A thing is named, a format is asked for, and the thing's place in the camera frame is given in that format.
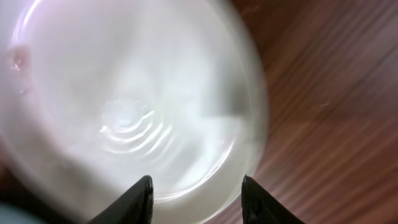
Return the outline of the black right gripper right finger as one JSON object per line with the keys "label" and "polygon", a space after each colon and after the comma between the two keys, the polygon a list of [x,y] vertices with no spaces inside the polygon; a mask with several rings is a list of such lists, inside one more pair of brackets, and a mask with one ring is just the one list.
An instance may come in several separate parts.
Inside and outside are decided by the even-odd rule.
{"label": "black right gripper right finger", "polygon": [[241,206],[244,224],[304,224],[247,175],[241,187]]}

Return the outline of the white round plate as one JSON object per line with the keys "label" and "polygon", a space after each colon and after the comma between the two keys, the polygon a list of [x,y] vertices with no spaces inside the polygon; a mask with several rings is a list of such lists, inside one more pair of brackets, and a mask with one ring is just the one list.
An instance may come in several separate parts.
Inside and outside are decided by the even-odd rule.
{"label": "white round plate", "polygon": [[143,176],[154,223],[231,205],[266,145],[264,78],[230,1],[2,1],[1,141],[75,222]]}

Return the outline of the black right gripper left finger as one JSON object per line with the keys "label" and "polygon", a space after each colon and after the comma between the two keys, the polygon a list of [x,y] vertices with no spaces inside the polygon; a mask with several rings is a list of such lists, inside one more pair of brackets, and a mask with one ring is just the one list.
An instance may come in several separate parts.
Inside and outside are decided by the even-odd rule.
{"label": "black right gripper left finger", "polygon": [[88,224],[151,224],[153,206],[152,177],[145,175]]}

